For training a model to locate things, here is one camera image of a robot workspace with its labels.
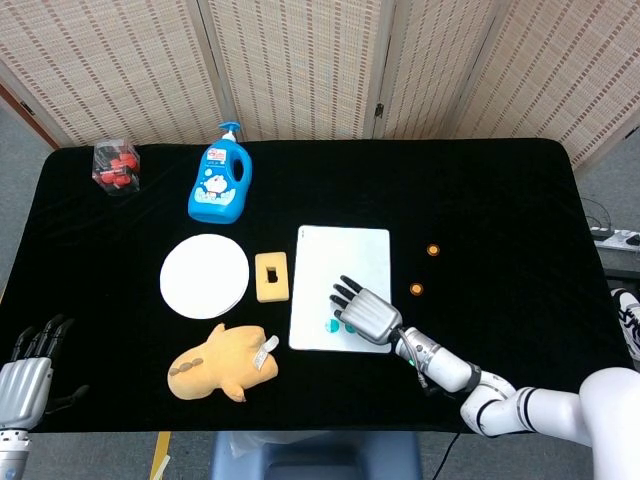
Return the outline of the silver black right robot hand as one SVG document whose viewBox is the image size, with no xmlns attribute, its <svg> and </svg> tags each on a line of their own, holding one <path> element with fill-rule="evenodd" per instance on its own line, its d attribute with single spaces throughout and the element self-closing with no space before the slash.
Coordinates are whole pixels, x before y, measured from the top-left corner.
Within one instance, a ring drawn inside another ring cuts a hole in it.
<svg viewBox="0 0 640 480">
<path fill-rule="evenodd" d="M 339 321 L 374 345 L 392 341 L 394 332 L 403 324 L 393 305 L 346 275 L 340 276 L 333 289 L 329 299 Z"/>
</svg>

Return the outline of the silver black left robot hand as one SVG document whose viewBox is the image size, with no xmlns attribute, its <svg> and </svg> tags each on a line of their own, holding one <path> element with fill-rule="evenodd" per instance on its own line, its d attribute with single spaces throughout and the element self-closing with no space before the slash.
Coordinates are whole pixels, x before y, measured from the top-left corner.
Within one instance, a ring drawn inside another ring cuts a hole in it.
<svg viewBox="0 0 640 480">
<path fill-rule="evenodd" d="M 26 328 L 17 337 L 9 361 L 1 367 L 1 428 L 31 431 L 42 418 L 77 404 L 90 386 L 51 398 L 53 376 L 73 318 L 58 314 L 38 330 Z"/>
</svg>

